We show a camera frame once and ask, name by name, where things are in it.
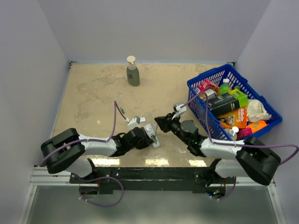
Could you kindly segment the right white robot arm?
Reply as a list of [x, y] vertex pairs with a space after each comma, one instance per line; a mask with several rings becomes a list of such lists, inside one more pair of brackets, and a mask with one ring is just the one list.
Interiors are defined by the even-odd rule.
[[261, 185], [269, 185], [281, 163], [280, 157], [259, 139], [249, 137], [236, 142], [209, 139], [199, 133], [192, 120], [179, 121], [172, 113], [156, 117], [161, 131], [172, 132], [194, 156], [214, 157], [208, 178], [219, 183], [228, 177], [249, 177]]

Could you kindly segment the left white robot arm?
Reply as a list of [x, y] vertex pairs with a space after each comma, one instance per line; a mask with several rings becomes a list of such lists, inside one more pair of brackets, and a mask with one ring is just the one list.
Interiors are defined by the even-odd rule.
[[97, 172], [91, 159], [83, 155], [120, 157], [132, 149], [144, 149], [153, 143], [145, 129], [135, 127], [128, 133], [120, 133], [110, 139], [90, 138], [69, 128], [41, 145], [42, 164], [50, 174], [68, 171], [81, 177], [86, 183], [96, 180]]

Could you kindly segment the white remote control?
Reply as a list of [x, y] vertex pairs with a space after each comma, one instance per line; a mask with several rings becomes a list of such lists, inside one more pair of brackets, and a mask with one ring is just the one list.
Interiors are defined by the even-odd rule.
[[147, 135], [153, 140], [153, 143], [151, 144], [152, 148], [153, 149], [159, 148], [161, 146], [161, 143], [157, 137], [156, 130], [154, 129], [153, 125], [146, 124], [144, 126], [144, 129], [145, 129]]

